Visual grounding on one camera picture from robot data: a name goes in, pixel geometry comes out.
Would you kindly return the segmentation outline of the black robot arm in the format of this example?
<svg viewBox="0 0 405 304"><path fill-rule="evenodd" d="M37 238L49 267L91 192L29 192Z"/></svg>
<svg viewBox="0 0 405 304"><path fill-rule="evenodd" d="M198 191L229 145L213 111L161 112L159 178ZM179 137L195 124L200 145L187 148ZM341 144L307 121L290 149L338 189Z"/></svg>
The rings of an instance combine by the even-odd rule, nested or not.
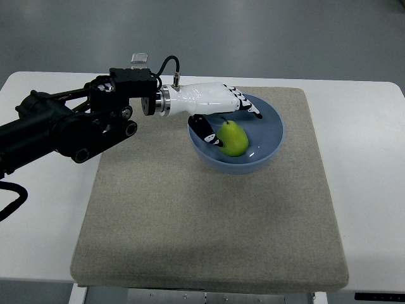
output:
<svg viewBox="0 0 405 304"><path fill-rule="evenodd" d="M140 98L145 115L156 111L162 88L161 74L175 62L175 80L180 62L174 55L163 61L158 72L148 68L110 68L83 88L49 94L31 91L18 105L18 119L1 126L1 175L12 174L52 151L83 163L137 132L130 119L130 99Z"/></svg>

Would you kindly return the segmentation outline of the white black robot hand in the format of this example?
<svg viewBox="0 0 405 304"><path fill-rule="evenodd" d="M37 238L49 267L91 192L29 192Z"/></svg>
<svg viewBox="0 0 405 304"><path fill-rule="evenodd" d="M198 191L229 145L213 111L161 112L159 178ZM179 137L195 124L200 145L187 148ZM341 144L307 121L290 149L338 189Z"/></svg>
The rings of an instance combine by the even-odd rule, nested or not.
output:
<svg viewBox="0 0 405 304"><path fill-rule="evenodd" d="M187 112L188 126L202 141L222 147L224 143L206 120L207 115L246 111L256 118L262 114L243 93L234 86L219 82L181 85L178 89L164 85L156 95L155 113L173 116Z"/></svg>

